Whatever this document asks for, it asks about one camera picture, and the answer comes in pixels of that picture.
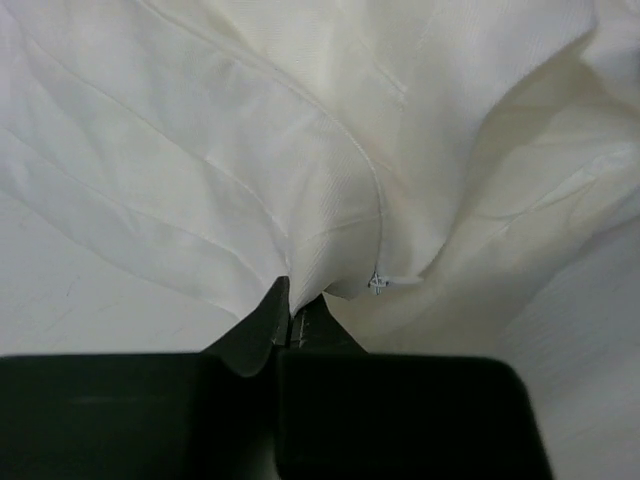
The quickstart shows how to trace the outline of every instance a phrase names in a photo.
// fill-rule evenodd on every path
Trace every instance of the white fabric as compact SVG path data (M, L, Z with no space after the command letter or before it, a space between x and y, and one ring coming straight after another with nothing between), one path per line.
M372 349L527 381L538 359L504 339L536 292L637 247L598 240L640 214L637 0L3 0L0 29L0 188L238 319L289 275L294 310L352 299L332 310ZM564 313L536 308L554 335ZM629 478L576 440L622 376L576 375L596 393L558 471ZM581 402L557 398L545 425Z
M639 291L635 220L589 242L499 336L559 480L638 478Z

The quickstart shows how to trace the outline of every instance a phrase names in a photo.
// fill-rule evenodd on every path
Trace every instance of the crease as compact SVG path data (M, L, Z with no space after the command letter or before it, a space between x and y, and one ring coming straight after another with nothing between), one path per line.
M584 186L590 185L593 181L597 181L598 180L598 177L596 175L594 175L593 173L589 173L589 172L585 171L589 167L589 165L592 165L592 164L594 164L594 163L596 163L596 162L598 162L598 161L600 161L600 160L602 160L604 158L607 158L607 157L613 157L613 156L620 155L620 154L623 154L623 153L631 153L633 150L634 150L633 147L623 147L623 148L619 148L617 150L614 150L613 152L608 152L608 153L604 153L602 155L597 155L596 157L585 161L584 163L580 164L577 169L575 169L568 176L566 176L560 182L558 182L551 190L549 190L548 192L546 192L543 195L541 195L540 197L538 197L532 203L532 205L527 207L522 212L511 213L511 214L507 214L507 215L491 215L491 214L488 214L488 213L477 212L477 213L474 213L474 216L477 216L479 218L484 218L486 220L506 220L506 219L514 217L514 216L517 217L517 216L520 216L520 215L527 215L527 214L530 214L530 213L534 213L534 212L540 211L540 210L542 210L544 208L552 207L552 206L556 205L557 203L565 200L569 196L573 195L574 193L580 191ZM571 180L572 178L574 178L576 175L578 175L580 173L584 173L585 175L590 177L591 180L588 183L585 183L584 185L581 185L577 190L573 190L571 192L568 192L567 194L561 196L560 198L557 198L556 200L553 200L550 203L543 203L545 198L548 198L550 195L553 195L553 193L556 192L560 187L562 187L562 185L564 185L566 182L568 182L569 180Z
M238 26L237 22L235 21L235 19L231 18L229 16L229 13L224 10L223 8L218 7L218 9L214 12L212 12L207 5L207 1L203 1L203 0L197 0L197 3L202 7L202 9L205 12L205 16L211 20L213 19L214 21L221 21L222 23L222 27L226 27L227 31L229 34L227 33L222 33L222 35L224 35L225 37L228 37L232 40L237 41L238 43L242 43L244 45L249 45L249 41L248 38L245 36L244 32L242 31L242 29Z
M32 60L32 59L30 58L30 56L27 56L27 58L28 58L28 62L29 62L29 63L31 63L31 60ZM102 149L100 148L100 146L99 146L98 142L95 142L95 141L93 140L93 134L92 134L91 132L89 132L89 131L87 131L87 130L85 129L85 126L84 126L84 123L83 123L83 122L79 121L79 120L78 120L78 119L77 119L73 114L69 113L68 108L67 108L66 106L64 106L63 104L61 104L61 103L58 101L58 97L57 97L56 95L53 95L53 94L51 93L51 91L50 91L50 90L45 86L45 84L42 82L42 80L41 80L40 78L38 78L38 75L34 73L33 69L32 69L32 68L30 68L29 70L30 70L30 72L29 72L29 73L30 73L31 77L33 78L33 80L34 80L35 82L37 82L37 84L38 84L38 86L39 86L39 87L41 87L41 88L42 88L43 93L44 93L44 94L47 96L47 98L52 102L52 104L53 104L53 105L55 105L55 106L58 108L58 110L60 111L60 113L63 115L63 117L64 117L65 119L67 119L67 120L68 120L72 125L74 125L74 126L79 130L79 132L80 132L80 133L81 133L81 134L82 134L82 135L87 139L87 142L88 142L88 143L89 143L89 145L91 146L92 151L95 153L96 157L97 157L98 159L100 159L100 160L101 160L101 161L99 162L99 166L100 166L100 168L103 170L103 173L106 173L107 175L109 175L109 176L110 176L110 175L112 174L112 172L110 172L110 171L108 171L108 170L106 169L106 168L107 168L107 165L109 165L109 162L107 161L107 160L108 160L108 158L107 158L107 156L105 156L105 154L104 154L104 152L102 151ZM70 77L71 77L72 79L77 79L77 77L76 77L75 75L73 75L73 74L70 74ZM29 109L30 114L33 116L33 106L31 105L31 103L30 103L30 102L27 102L27 108ZM67 171L63 168L63 166L62 166L61 164L58 164L58 163L56 163L56 162L52 162L52 161L51 161L51 159L47 159L47 160L48 160L49 162L51 162L51 163L56 164L60 170L62 170L62 171L64 171L65 173L69 174L69 176L72 176L73 178L76 178L76 177L74 177L73 175L71 175L69 172L67 172ZM204 163L205 165L211 165L209 162L202 162L202 163ZM181 163L176 164L176 165L175 165L175 168L176 168L176 169L178 169L178 170L180 170L180 171L190 173L189 169L185 168L185 167L184 167L184 165L182 165ZM284 239L288 238L288 237L287 237L287 235L282 231L282 228L280 228L280 226L277 224L277 222L275 222L275 221L273 220L273 218L271 218L271 220L272 220L272 222L273 222L272 224L273 224L273 225L278 229L278 231L279 231L279 233L282 235L282 237L283 237Z
M16 23L20 26L20 29L22 30L23 34L27 35L31 41L38 47L38 49L40 49L46 56L48 56L49 58L51 58L56 64L58 64L60 66L60 68L62 68L68 75L70 75L72 78L77 79L80 83L85 84L86 86L88 86L89 88L95 90L97 93L99 93L100 95L102 95L103 97L105 97L106 99L108 99L109 101L113 102L114 104L116 104L117 106L119 106L120 108L122 108L123 110L125 110L127 113L131 114L133 117L137 118L140 122L142 122L144 125L146 125L149 129L153 130L154 132L156 132L157 134L159 134L160 136L162 136L165 140L167 140L169 143L171 143L172 145L175 145L176 147L178 147L180 150L182 150L183 152L185 152L188 156L190 156L191 158L198 160L208 166L211 166L212 168L214 168L215 170L217 170L218 172L222 173L226 178L232 180L234 183L236 183L237 185L239 185L240 187L242 187L247 193L249 193L257 202L258 204L262 207L262 210L264 211L265 214L267 214L267 216L269 216L269 218L271 219L271 221L276 225L276 227L280 230L280 233L287 238L288 236L286 235L286 233L284 232L284 229L282 228L282 226L277 222L275 215L273 213L271 213L271 211L269 211L267 209L267 207L265 206L264 202L262 202L262 200L260 199L260 197L258 197L258 195L251 189L249 188L245 183L241 182L238 178L234 177L233 175L231 175L230 173L226 172L222 167L220 167L219 165L209 162L207 161L207 157L201 157L195 153L193 153L191 150L183 147L182 145L180 145L179 143L177 143L176 141L174 141L173 139L169 138L167 136L166 133L162 132L161 130L159 130L156 126L154 126L153 124L151 124L147 119L145 119L144 117L142 117L140 114L138 114L137 112L135 112L134 110L132 110L131 108L129 108L127 105L125 105L124 103L120 102L119 100L117 100L116 98L112 97L110 94L106 93L105 91L101 90L100 88L96 87L95 85L93 85L91 82L87 81L86 79L84 79L83 77L81 77L80 75L76 74L75 72L73 72L72 70L70 70L62 61L60 61L59 59L57 59L55 56L53 56L50 52L48 52L46 49L44 49L42 47L42 45L40 45L40 43L35 39L35 37L33 36L33 34L31 34L31 32L29 32L24 25L22 25L22 23L15 18L15 16L13 15L13 13L11 13L11 16L14 18L14 20L16 21Z
M85 123L79 121L76 117L74 117L73 115L69 114L68 109L63 107L59 101L58 101L58 97L55 95L52 95L52 93L49 91L49 89L44 85L44 83L38 78L38 76L36 74L34 74L33 72L33 68L31 66L31 58L29 58L29 56L27 56L27 65L29 67L29 74L31 75L31 77L33 78L34 82L36 82L38 84L39 87L42 88L43 93L46 95L46 98L53 104L55 105L60 114L61 117L66 119L67 121L69 121L73 126L75 126L79 132L84 135L85 139L87 140L87 143L91 146L92 151L95 153L96 157L101 160L100 162L98 162L98 168L102 171L103 174L106 174L107 176L111 175L111 172L108 171L107 169L107 165L108 162L106 161L107 158L105 157L105 155L103 154L103 152L101 151L101 149L98 147L98 145L96 144L96 142L93 140L93 136L89 134L88 131L85 130ZM26 109L28 110L28 114L29 114L29 119L31 121L31 123L33 125L36 125L36 128L40 128L40 122L36 120L36 115L34 112L34 108L33 108L33 104L32 102L30 102L30 98L28 96L28 92L24 91L23 89L21 89L20 87L16 88L17 91L19 91L24 99L25 99L25 106Z
M340 3L336 3L335 8L336 10L338 10L338 12L340 12L342 17L347 21L347 23L351 24L351 22L349 22L348 20L347 12L345 12L342 5ZM382 64L378 60L378 57L373 53L373 50L371 50L371 47L367 45L367 43L362 39L362 35L360 34L359 29L355 28L353 24L351 24L351 26L353 27L353 31L355 32L354 35L352 36L352 39L355 40L355 42L359 44L362 47L362 49L367 53L367 55L369 56L369 59L371 60L371 63L373 64L375 69L378 71L378 73L380 73L384 77L384 79L387 80L387 83L391 85L391 87L393 87L396 90L396 92L402 96L403 103L404 103L405 101L404 96L407 93L407 87L403 85L402 82L398 80L394 75L392 75L391 72L389 72L385 67L382 66Z
M257 278L260 280L260 282L262 282L262 283L263 283L263 284L265 284L265 285L267 284L266 280L265 280L264 278L261 278L261 276L260 276L260 275L258 275L258 273L257 273L255 270L253 270L253 269L249 266L248 262L247 262L244 258L242 258L242 257L240 256L240 254L238 254L237 252L235 252L235 251L231 250L231 249L230 249L230 248L228 248L228 247L225 247L225 246L221 245L219 242L215 241L214 239L211 239L211 238L208 238L208 237L205 237L205 236L201 236L201 235L199 235L199 234L196 234L195 232L191 232L191 231L186 230L186 229L184 229L184 228L182 228L182 227L179 227L179 226L177 226L177 225L174 225L174 224L172 224L172 223L169 223L169 222L168 222L168 221L166 221L166 220L163 220L163 219L161 219L161 218L158 218L158 217L156 217L155 215L152 215L152 214L150 214L150 213L146 213L146 212L143 212L143 211L137 210L137 209L135 209L135 208L132 208L132 207L130 207L130 206L124 205L122 202L120 202L120 201L118 201L118 200L116 200L116 199L113 199L113 198L109 197L108 195L104 194L103 192L100 192L99 190L97 190L96 188L92 187L91 185L88 185L88 184L84 183L83 181L81 181L81 180L79 180L79 179L77 179L77 178L75 178L75 177L73 177L73 176L69 175L67 172L65 172L65 171L64 171L64 170L62 170L60 167L58 167L57 165L55 165L53 162L51 162L50 160L48 160L48 159L47 159L47 158L46 158L46 157L45 157L45 156L44 156L40 151L38 151L38 149L36 149L36 148L35 148L35 147L33 147L32 145L30 145L29 143L25 142L22 138L20 138L20 136L19 136L18 134L16 134L15 132L13 132L11 129L9 129L9 128L5 127L4 125L3 125L3 126L1 126L1 128L2 128L2 130L4 130L5 132L9 133L9 134L10 134L13 138L15 138L18 142L20 142L20 144L22 144L22 145L26 146L26 147L27 147L27 148L29 148L32 152L34 152L34 153L35 153L35 154L36 154L36 155L41 159L41 162L40 162L41 164L46 165L46 166L49 166L49 168L52 168L52 169L56 170L60 175L62 175L62 176L64 176L65 178L67 178L67 179L69 179L69 180L71 180L71 181L73 181L73 182L75 182L75 183L77 183L77 184L81 185L83 188L85 188L85 189L87 189L87 190L91 191L91 192L92 192L92 193L94 193L95 195L98 195L99 197L101 197L101 198L105 199L106 201L108 201L108 202L110 202L110 203L112 203L112 204L114 204L114 205L117 205L117 206L119 206L119 207L121 207L121 208L124 208L125 210L127 210L127 211L129 211L129 212L132 212L132 213L134 213L134 214L136 214L136 215L140 215L141 217L145 217L145 218L148 218L148 219L150 219L150 220L153 220L154 222L157 222L157 223L159 223L160 225L163 225L163 226L169 227L169 228L171 228L171 229L173 229L173 230L176 230L176 231L178 231L178 232L186 233L186 234L188 234L188 235L190 235L190 236L193 236L193 237L196 237L196 238L200 238L200 239L202 239L202 240L206 241L207 243L209 243L210 245L212 245L212 246L214 246L214 247L216 247L216 248L219 248L220 250L223 250L223 251L227 252L228 254L230 254L231 256L233 256L233 257L234 257L234 258L235 258L235 259L240 263L240 265L242 265L246 270L248 270L248 271L249 271L250 273L252 273L255 277L257 277Z
M300 242L300 245L294 249L294 251L300 250L301 248L304 248L304 245L306 243L309 243L311 240L313 240L315 238L322 237L322 236L328 235L330 233L339 232L340 230L345 230L345 229L348 229L348 228L351 228L351 227L355 227L356 225L359 225L361 223L373 222L373 221L379 220L379 219L380 219L379 215L373 215L373 216L367 217L367 218L357 218L355 220L350 220L350 221L342 223L340 225L334 225L331 228L327 228L325 230L322 230L320 232L314 233L313 235L305 238L304 240L302 240Z
M157 7L150 5L148 3L148 0L135 0L137 3L142 4L145 8L147 8L148 10L150 10L151 12L153 12L154 14L156 14L158 17L160 17L162 20L164 20L165 22L167 22L169 25L171 25L174 28L180 29L182 31L185 31L187 34L189 34L190 36L212 46L213 48L215 48L218 51L224 52L224 54L226 54L231 60L233 60L234 62L242 65L243 67L250 69L252 71L257 72L258 74L265 76L269 79L271 79L272 81L276 82L278 85L282 86L283 88L285 88L286 90L288 90L289 92L293 93L297 98L299 98L300 100L302 100L303 102L305 102L307 105L317 109L320 113L322 113L322 115L324 115L324 117L329 120L329 122L335 126L343 135L344 137L351 143L351 145L356 149L356 151L358 152L361 160L365 163L365 165L367 166L371 177L375 183L376 186L376 200L377 200L377 205L378 205L378 213L379 213L379 217L380 217L380 223L381 223L381 228L380 228L380 236L378 239L378 254L377 254L377 258L376 258L376 266L379 264L380 262L380 254L382 251L382 244L384 241L384 229L385 229L385 225L384 225L384 213L386 210L386 206L384 203L384 194L383 194L383 190L382 190L382 183L378 177L378 174L376 173L376 169L373 166L373 164L375 163L377 166L382 167L383 169L385 169L386 171L388 171L389 173L391 173L392 175L395 176L394 172L390 169L390 167L388 167L387 165L385 165L384 163L380 162L379 160L375 160L374 158L370 157L366 151L364 150L364 148L362 147L362 145L355 139L355 137L349 132L349 130L342 124L342 122L340 122L335 116L333 116L331 113L329 113L316 99L314 99L313 97L311 97L307 92L305 92L303 89L301 89L300 87L296 86L292 81L290 81L289 79L287 79L288 81L283 81L283 79L281 77L287 78L285 77L282 72L280 72L280 70L278 70L277 68L275 68L274 66L270 66L268 70L271 70L271 74L268 75L267 72L263 71L267 70L266 67L262 67L260 65L260 61L258 59L252 58L252 61L255 62L257 65L255 64L251 64L247 61L245 61L244 59L240 58L240 54L238 52L233 51L233 48L225 48L223 47L220 43L221 42L215 42L207 37L204 37L196 32L192 32L189 28L187 28L185 25L182 24L182 22L176 20L175 18L172 18L170 15L163 13L161 10L159 10Z
M570 194L566 195L565 197L563 197L562 199L559 199L558 201L554 202L554 203L559 203L560 201L563 200L567 200L571 197L574 197L576 195L580 195L583 193L583 190L587 190L586 193L588 193L588 191L593 187L595 182L590 182L589 184L585 184L582 187L580 187L578 190L575 190L573 192L571 192ZM489 235L480 245L478 245L478 248L476 249L476 251L474 252L473 255L477 255L486 245L489 244L489 242L491 242L491 240L493 240L495 237L497 237L498 235L500 235L501 233L507 231L511 225L513 225L514 222L518 221L520 218L524 217L525 215L529 214L531 212L521 212L516 214L516 216L514 218L512 218L511 220L509 220L505 225L503 225L502 227L500 227L498 230L496 230L495 232L493 232L491 235Z
M573 218L574 215L576 214L576 210L578 209L578 206L580 205L580 203L582 202L582 200L584 200L584 197L586 197L589 192L591 190L593 190L593 188L596 186L596 184L598 183L597 179L594 178L593 181L587 183L584 188L580 189L580 193L581 195L579 196L578 200L576 201L576 206L571 210L571 212L569 213L569 215L567 216L567 226L569 227L569 231L573 230L574 227L572 226L573 224ZM609 210L615 210L615 205L608 205L607 207Z
M8 193L10 194L10 196L11 196L12 198L16 199L17 201L21 202L22 204L27 205L27 203L24 201L24 199L23 199L23 198L18 197L18 196L15 196L15 195L11 194L10 192L8 192ZM83 248L86 248L87 250L89 250L92 254L96 255L98 258L100 258L101 260L103 260L105 263L108 263L109 265L115 265L116 267L118 267L118 268L119 268L119 269L121 269L122 271L126 272L127 274L129 274L129 275L131 275L131 276L133 276L133 277L135 277L135 278L142 279L142 280L144 280L145 282L152 282L152 283L155 283L155 284L157 284L157 285L161 285L161 286L163 286L163 287L165 287L165 288L168 288L169 290L177 291L177 292L181 293L182 295L185 295L185 296L190 297L190 298L198 298L198 299L201 299L201 300L203 300L203 301L207 302L208 304L213 305L215 308L218 308L218 309L222 310L223 312L227 313L227 314L228 314L232 319L234 319L235 321L240 321L240 320L242 320L242 319L241 319L241 318L240 318L236 313L234 313L232 310L230 310L230 309L229 309L229 308L227 308L227 307L223 307L221 304L219 304L219 303L217 303L217 302L211 301L211 300L209 300L209 299L208 299L208 298L206 298L206 297L199 297L199 296L197 296L197 295L191 295L191 294L189 294L189 293L187 293L187 292L185 292L185 291L182 291L180 288L176 288L175 286L171 285L169 282L163 282L163 281L161 281L161 280L152 280L151 278L148 278L148 277L146 277L146 276L144 276L144 275L139 275L139 274L137 274L137 273L133 272L132 270L129 270L129 269L127 268L127 266L126 266L126 265L120 265L119 263L114 262L112 259L110 259L110 258L106 257L105 255L103 255L103 254L102 254L100 251L98 251L98 250L91 249L91 248L89 248L89 247L87 247L87 246L84 246L84 245L81 245L81 246L82 246Z
M603 140L607 140L611 135L607 133L603 134L593 134L588 132L576 132L574 134L557 134L557 135L549 135L551 138L544 139L546 135L540 135L538 138L534 139L527 146L529 147L555 147L558 145L566 146L567 144L572 144L572 146L582 146L589 143L597 143L601 144ZM631 147L623 147L620 150L630 150Z

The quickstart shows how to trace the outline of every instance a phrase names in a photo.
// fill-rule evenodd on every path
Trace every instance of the stitching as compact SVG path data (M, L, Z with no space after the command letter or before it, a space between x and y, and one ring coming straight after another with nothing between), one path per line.
M351 135L351 133L347 130L347 128L337 118L335 118L331 113L329 113L322 105L320 105L317 100L315 100L313 97L311 97L308 93L304 92L302 89L300 89L297 85L293 84L293 82L289 81L288 79L287 79L287 81L285 81L284 78L286 78L286 77L284 77L284 75L282 75L282 73L280 73L273 66L260 65L260 61L258 59L256 59L256 58L254 58L253 56L252 56L251 59L257 65L252 65L248 61L246 61L244 58L240 58L241 56L245 56L245 57L248 56L249 54L247 52L238 51L238 49L231 47L231 45L229 45L229 44L224 45L224 47L223 47L222 41L216 42L216 41L210 40L208 38L203 38L200 35L196 34L195 32L190 31L187 27L182 25L181 22L179 22L176 19L171 18L169 15L161 12L157 7L155 7L153 5L150 5L147 0L136 0L136 1L138 3L141 3L142 5L144 5L151 12L155 13L158 17L160 17L161 19L163 19L164 21L166 21L170 25L174 26L175 28L179 28L179 29L185 31L186 33L188 33L190 36L198 38L199 40L201 40L201 41L203 41L203 42L205 42L205 43L207 43L209 45L212 45L217 50L219 50L221 52L224 52L234 62L237 62L240 65L242 65L243 67L245 67L247 69L251 69L251 70L261 74L262 76L268 77L268 78L272 79L273 81L277 82L279 85L281 85L282 87L286 88L291 93L295 94L301 100L305 101L309 105L311 105L311 106L315 107L316 109L318 109L323 115L325 115L325 117L330 121L331 124L333 124L335 127L337 127L345 135L345 137L357 149L358 153L360 154L360 157L365 161L365 163L366 163L367 167L369 168L370 173L371 173L371 175L373 177L375 185L376 185L376 197L377 197L377 204L378 204L378 217L380 218L380 234L379 234L379 239L378 239L378 255L377 255L377 258L376 258L376 269L377 269L377 266L378 266L379 261L380 261L380 252L382 250L382 243L383 243L383 236L384 236L383 232L384 232L384 228L385 228L385 225L384 225L384 212L386 210L386 206L385 206L385 203L384 203L384 194L382 192L382 185L381 185L380 179L378 178L378 175L376 173L375 167L373 166L374 161L371 159L371 157L369 157L367 155L367 153L365 152L364 148ZM387 168L384 164L382 164L380 162L376 161L375 163L377 165L380 165L382 167Z

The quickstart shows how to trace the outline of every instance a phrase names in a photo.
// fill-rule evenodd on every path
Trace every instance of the black clamp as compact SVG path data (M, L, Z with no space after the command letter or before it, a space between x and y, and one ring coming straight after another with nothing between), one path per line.
M367 354L288 292L199 354L2 359L0 478L552 478L512 369Z

